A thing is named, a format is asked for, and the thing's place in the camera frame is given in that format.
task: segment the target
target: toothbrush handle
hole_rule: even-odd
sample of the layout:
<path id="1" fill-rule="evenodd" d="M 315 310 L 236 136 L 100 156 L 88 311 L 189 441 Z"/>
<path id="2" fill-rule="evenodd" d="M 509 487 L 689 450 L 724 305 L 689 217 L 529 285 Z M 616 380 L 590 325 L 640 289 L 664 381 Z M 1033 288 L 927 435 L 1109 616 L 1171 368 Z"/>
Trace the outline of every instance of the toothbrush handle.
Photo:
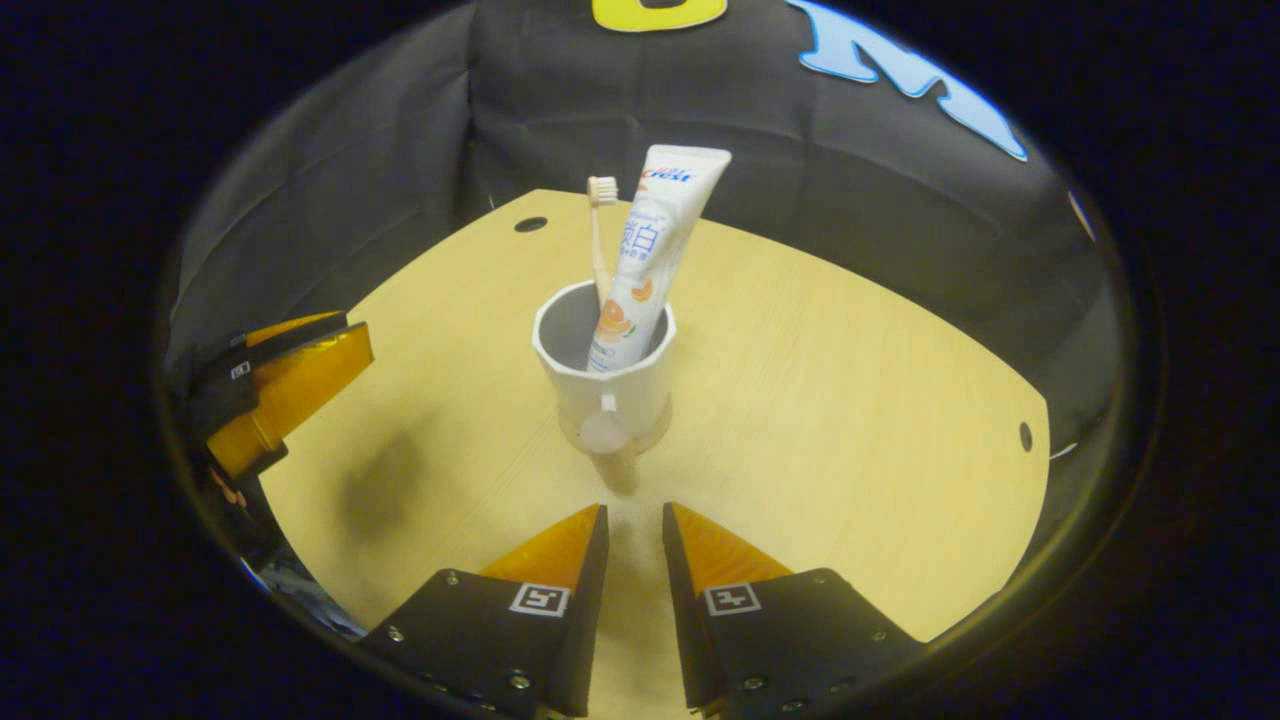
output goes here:
<path id="1" fill-rule="evenodd" d="M 609 275 L 609 266 L 604 264 L 604 250 L 600 247 L 600 209 L 591 206 L 591 272 L 595 275 L 595 297 L 604 307 L 604 301 L 609 299 L 609 288 L 613 286 L 613 277 Z"/>

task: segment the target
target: toothpaste tube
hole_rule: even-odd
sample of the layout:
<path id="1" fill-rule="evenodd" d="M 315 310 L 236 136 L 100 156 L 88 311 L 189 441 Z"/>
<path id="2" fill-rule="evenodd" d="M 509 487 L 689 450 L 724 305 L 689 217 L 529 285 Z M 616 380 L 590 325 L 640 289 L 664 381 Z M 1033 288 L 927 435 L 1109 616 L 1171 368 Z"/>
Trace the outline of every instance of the toothpaste tube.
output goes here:
<path id="1" fill-rule="evenodd" d="M 618 269 L 591 337 L 589 372 L 621 370 L 644 359 L 689 234 L 732 159 L 728 150 L 710 147 L 649 147 Z"/>

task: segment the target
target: round wooden table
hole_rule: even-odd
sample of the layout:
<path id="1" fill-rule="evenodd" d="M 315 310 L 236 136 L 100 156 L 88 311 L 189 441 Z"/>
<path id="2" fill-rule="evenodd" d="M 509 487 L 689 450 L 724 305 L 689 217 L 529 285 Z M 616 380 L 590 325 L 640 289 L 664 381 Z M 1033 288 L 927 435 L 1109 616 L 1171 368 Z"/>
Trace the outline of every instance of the round wooden table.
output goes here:
<path id="1" fill-rule="evenodd" d="M 628 204 L 602 209 L 621 237 Z M 532 232 L 515 227 L 547 218 Z M 687 717 L 662 547 L 676 501 L 792 570 L 819 566 L 919 641 L 998 591 L 1048 473 L 1044 400 L 867 279 L 700 220 L 669 300 L 673 414 L 613 493 L 566 441 L 530 346 L 590 277 L 582 195 L 535 191 L 424 252 L 349 313 L 374 364 L 262 475 L 321 585 L 378 625 L 436 570 L 479 571 L 582 507 L 609 510 L 591 716 Z M 1021 425 L 1030 432 L 1030 448 Z"/>

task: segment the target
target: blue letter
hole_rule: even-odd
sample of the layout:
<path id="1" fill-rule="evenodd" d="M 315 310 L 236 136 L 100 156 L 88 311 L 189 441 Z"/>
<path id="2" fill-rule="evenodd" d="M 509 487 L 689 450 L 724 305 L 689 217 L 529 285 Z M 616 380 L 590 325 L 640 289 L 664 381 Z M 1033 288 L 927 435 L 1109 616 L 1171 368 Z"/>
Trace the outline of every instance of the blue letter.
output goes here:
<path id="1" fill-rule="evenodd" d="M 995 142 L 1005 152 L 1027 161 L 1027 150 L 1018 143 L 1000 110 L 947 74 L 933 63 L 906 53 L 888 38 L 863 23 L 808 0 L 787 4 L 809 14 L 813 23 L 813 53 L 800 55 L 800 63 L 815 70 L 858 82 L 876 82 L 876 70 L 858 59 L 858 51 L 876 60 L 888 79 L 908 97 L 924 95 L 933 83 L 942 82 L 946 95 L 938 99 L 942 111 L 951 119 Z"/>

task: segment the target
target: orange fruit graphic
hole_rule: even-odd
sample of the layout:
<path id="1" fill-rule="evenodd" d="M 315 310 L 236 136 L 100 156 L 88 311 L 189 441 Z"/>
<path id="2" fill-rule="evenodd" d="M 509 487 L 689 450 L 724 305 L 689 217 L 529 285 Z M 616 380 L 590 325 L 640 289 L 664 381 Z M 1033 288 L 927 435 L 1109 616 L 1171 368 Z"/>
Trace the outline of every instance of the orange fruit graphic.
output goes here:
<path id="1" fill-rule="evenodd" d="M 653 297 L 653 278 L 645 281 L 644 287 L 631 288 L 631 297 L 635 297 L 640 302 Z"/>
<path id="2" fill-rule="evenodd" d="M 622 306 L 613 300 L 605 301 L 604 310 L 600 311 L 600 324 L 595 327 L 599 338 L 605 342 L 617 342 L 620 336 L 630 328 L 631 320 L 622 313 Z"/>

